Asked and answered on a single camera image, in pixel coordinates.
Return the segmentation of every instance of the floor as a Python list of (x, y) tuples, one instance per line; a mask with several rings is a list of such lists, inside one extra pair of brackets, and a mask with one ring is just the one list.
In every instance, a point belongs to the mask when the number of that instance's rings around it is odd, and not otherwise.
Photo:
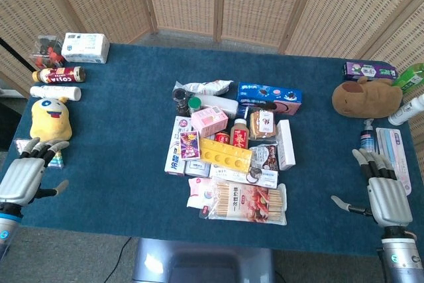
[[(223, 41), (210, 37), (162, 31), (137, 42), (141, 46), (167, 46), (275, 54), (275, 48)], [(24, 100), (7, 101), (22, 113)], [(5, 153), (0, 152), (0, 167)], [(116, 264), (126, 237), (22, 227), (5, 260), (0, 283), (104, 282)], [(130, 282), (136, 251), (132, 239), (108, 282)], [(276, 270), (290, 282), (383, 282), (376, 256), (324, 255), (275, 251)]]

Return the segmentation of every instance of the green bottle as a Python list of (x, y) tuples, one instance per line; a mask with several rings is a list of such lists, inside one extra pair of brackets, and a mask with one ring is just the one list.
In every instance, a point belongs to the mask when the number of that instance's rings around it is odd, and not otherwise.
[(398, 86), (403, 93), (407, 93), (424, 83), (424, 63), (413, 64), (393, 83)]

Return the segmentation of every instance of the purple package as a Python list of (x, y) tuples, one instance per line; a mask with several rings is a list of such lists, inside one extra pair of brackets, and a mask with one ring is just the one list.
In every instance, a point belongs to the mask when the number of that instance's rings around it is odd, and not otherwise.
[(378, 79), (389, 79), (394, 81), (398, 78), (398, 73), (394, 66), (346, 62), (343, 67), (343, 78), (345, 80), (356, 81), (361, 76), (368, 77), (368, 81)]
[(182, 160), (200, 159), (199, 133), (197, 131), (180, 133)]

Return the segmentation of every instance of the stuffed toy face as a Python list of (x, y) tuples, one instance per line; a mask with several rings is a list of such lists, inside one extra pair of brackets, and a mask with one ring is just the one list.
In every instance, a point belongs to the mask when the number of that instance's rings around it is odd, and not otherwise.
[(30, 136), (40, 137), (41, 142), (51, 139), (69, 140), (72, 136), (68, 108), (57, 99), (40, 99), (31, 109)]
[(336, 112), (362, 119), (379, 119), (395, 113), (402, 101), (402, 90), (392, 81), (379, 79), (367, 82), (362, 76), (357, 82), (347, 81), (336, 87), (333, 107)]

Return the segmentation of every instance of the egg tray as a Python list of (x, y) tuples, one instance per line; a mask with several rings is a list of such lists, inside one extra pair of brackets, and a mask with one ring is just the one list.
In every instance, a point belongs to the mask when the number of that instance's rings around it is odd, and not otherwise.
[(252, 159), (252, 151), (222, 142), (200, 139), (200, 159), (247, 174)]

